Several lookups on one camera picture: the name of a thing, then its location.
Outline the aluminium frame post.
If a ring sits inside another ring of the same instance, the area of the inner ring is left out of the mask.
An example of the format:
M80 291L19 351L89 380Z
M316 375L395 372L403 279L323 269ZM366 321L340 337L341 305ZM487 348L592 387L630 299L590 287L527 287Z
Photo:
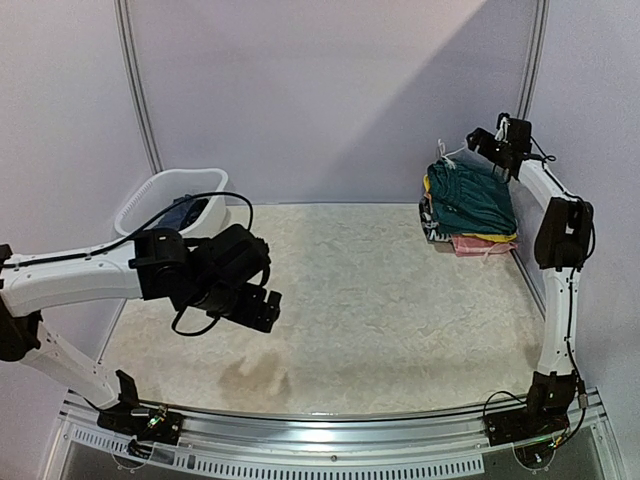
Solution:
M124 61L125 74L129 84L129 91L138 123L142 144L145 150L149 168L153 174L163 170L163 164L155 139L151 117L149 114L143 79L140 71L139 58L134 39L133 21L130 2L126 0L114 1L116 24Z
M535 2L534 18L522 75L516 116L527 119L533 103L537 77L543 54L544 39L549 14L549 0Z

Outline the yellow folded shorts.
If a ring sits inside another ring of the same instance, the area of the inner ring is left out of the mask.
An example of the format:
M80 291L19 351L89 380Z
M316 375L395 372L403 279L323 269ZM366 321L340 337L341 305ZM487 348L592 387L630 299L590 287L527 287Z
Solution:
M431 209L432 209L432 215L433 215L433 207L432 207L432 198L431 195L429 193L430 190L430 181L427 175L425 175L423 177L423 187L424 187L424 194L423 196L426 196L431 204ZM517 234L510 234L510 235L501 235L501 234L483 234L483 233L462 233L462 236L473 236L473 237L477 237L477 238L481 238L481 239L485 239L485 240L491 240L494 242L514 242L517 238Z

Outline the pink folded garment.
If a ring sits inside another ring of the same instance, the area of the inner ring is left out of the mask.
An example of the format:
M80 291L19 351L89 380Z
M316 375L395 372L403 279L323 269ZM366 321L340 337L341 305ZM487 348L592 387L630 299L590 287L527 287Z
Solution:
M473 236L452 237L454 253L457 257L487 257L506 254L516 248L513 242L494 242Z

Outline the black white patterned garment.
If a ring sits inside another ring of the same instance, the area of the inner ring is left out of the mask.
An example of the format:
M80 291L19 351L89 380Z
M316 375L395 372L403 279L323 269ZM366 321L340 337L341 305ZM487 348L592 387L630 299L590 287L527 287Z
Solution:
M452 243L451 236L439 231L438 223L433 219L429 199L423 196L418 204L420 222L426 240L430 243Z

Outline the right aluminium frame post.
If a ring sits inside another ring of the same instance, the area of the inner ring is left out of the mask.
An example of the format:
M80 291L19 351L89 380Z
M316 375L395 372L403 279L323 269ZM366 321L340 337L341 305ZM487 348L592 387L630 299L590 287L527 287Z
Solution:
M534 18L522 75L516 116L527 119L533 103L537 77L543 54L544 39L549 14L549 0L535 2Z

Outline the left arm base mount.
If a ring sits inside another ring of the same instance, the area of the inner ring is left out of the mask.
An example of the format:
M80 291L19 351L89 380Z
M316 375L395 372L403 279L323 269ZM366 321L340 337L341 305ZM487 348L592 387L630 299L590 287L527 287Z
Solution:
M97 425L130 437L128 455L148 460L155 444L177 446L185 417L160 404L155 408L141 405L135 380L122 370L115 371L120 391L117 402L109 408L98 408Z

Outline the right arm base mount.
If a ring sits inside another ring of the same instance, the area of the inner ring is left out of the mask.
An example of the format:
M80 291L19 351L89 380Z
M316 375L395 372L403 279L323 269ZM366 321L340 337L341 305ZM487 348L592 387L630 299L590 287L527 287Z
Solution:
M526 398L517 408L490 413L482 422L491 446L511 444L518 461L533 467L550 460L584 423L588 395L581 375L533 374Z

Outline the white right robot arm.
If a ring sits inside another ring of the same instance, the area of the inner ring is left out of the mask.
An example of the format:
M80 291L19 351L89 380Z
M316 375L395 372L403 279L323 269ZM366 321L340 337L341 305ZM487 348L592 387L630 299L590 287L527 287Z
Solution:
M572 194L540 155L477 128L466 136L470 150L508 172L544 209L534 241L534 260L542 271L545 327L536 372L544 376L578 375L574 337L581 270L594 236L593 207Z

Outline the left aluminium frame post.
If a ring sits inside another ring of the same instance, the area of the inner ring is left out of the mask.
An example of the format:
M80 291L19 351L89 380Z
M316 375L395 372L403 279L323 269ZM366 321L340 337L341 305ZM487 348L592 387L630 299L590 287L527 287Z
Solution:
M142 144L145 150L149 168L153 174L163 170L163 164L155 139L151 117L149 114L143 79L140 71L139 58L134 39L133 21L130 2L126 0L114 1L116 24L124 61L125 74L129 84L129 91L138 123Z

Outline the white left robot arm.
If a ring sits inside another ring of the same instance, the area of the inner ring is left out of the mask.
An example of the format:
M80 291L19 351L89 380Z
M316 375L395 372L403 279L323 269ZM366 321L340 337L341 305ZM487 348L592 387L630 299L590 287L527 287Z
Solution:
M108 411L128 434L148 426L132 377L108 369L46 328L45 309L104 299L167 299L176 315L190 308L268 333L281 293L265 287L269 246L234 224L213 237L142 230L94 249L25 256L1 247L1 359L18 362Z

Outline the navy blue garment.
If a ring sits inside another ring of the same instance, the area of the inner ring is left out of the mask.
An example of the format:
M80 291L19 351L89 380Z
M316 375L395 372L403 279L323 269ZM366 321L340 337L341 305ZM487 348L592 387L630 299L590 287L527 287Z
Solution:
M208 202L207 197L196 199L191 195L185 195L176 198L172 202L174 208L165 212L153 225L153 228L184 230L199 218Z

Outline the white plastic laundry basket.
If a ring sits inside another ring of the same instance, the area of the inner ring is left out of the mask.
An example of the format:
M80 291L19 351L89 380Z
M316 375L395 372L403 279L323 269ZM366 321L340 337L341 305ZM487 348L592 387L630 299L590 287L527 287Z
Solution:
M127 201L114 221L120 236L131 234L152 216L185 195L222 192L228 185L228 174L219 168L170 169L150 177ZM207 204L194 223L180 234L185 238L211 237L222 230L227 217L222 196L208 197Z

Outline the aluminium front rail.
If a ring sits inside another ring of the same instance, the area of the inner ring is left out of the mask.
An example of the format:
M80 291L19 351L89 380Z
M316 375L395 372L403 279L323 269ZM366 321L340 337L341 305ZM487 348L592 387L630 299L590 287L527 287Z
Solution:
M183 408L176 445L129 455L81 397L60 409L48 479L621 479L597 391L572 406L555 435L492 445L490 414L518 408L502 395L433 412L377 415L242 414Z

